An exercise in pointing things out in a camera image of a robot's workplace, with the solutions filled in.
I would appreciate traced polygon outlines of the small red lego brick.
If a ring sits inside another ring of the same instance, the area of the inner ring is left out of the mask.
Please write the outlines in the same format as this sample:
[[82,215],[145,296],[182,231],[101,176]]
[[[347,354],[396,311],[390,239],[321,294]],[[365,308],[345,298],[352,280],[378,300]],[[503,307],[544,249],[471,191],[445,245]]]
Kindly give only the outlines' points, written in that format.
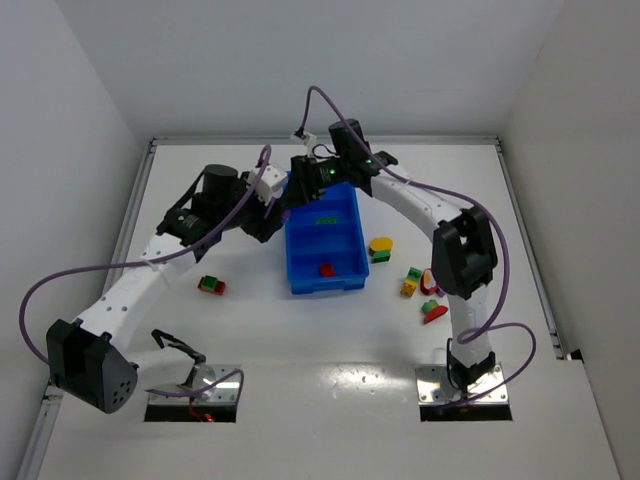
[[323,278],[330,278],[336,276],[336,271],[331,263],[322,264],[319,267],[319,273]]

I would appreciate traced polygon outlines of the yellow oval lego piece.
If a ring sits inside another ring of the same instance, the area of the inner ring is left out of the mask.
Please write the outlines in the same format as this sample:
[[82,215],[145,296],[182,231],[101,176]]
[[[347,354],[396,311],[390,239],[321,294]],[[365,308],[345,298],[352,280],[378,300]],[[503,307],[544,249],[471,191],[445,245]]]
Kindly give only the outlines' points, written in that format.
[[393,248],[393,240],[390,237],[375,237],[369,243],[369,253],[374,255],[379,252],[390,252]]

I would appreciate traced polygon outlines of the green sloped lego brick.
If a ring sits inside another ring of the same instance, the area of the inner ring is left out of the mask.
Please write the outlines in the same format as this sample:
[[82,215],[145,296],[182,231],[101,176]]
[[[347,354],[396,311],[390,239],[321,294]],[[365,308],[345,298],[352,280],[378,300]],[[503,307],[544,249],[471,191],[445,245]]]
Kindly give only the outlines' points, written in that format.
[[372,255],[373,263],[388,262],[391,258],[391,252],[389,250],[377,251]]

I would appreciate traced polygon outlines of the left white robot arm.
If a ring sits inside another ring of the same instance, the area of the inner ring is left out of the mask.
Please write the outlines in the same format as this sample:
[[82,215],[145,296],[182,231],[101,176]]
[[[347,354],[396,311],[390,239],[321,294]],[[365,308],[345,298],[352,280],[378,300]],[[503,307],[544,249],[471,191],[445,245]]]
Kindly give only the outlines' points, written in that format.
[[124,406],[138,388],[173,384],[171,397],[193,397],[206,357],[172,334],[155,329],[152,351],[127,352],[153,305],[220,242],[225,231],[242,229],[266,242],[282,225],[279,196],[287,174],[262,162],[243,173],[207,165],[165,213],[134,262],[75,320],[56,321],[47,331],[50,379],[65,393],[105,413]]

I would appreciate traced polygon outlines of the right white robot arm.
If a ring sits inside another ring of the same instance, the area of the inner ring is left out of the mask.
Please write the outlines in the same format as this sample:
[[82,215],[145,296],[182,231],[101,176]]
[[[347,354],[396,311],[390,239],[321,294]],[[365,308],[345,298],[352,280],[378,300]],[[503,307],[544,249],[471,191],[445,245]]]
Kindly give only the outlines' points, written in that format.
[[431,272],[446,293],[452,324],[447,368],[451,383],[462,393],[495,365],[487,334],[468,342],[460,335],[488,318],[488,286],[497,252],[487,215],[478,207],[459,207],[410,180],[395,157],[373,153],[354,119],[329,128],[334,155],[313,154],[291,160],[284,200],[290,208],[320,198],[330,186],[347,182],[402,214],[431,242]]

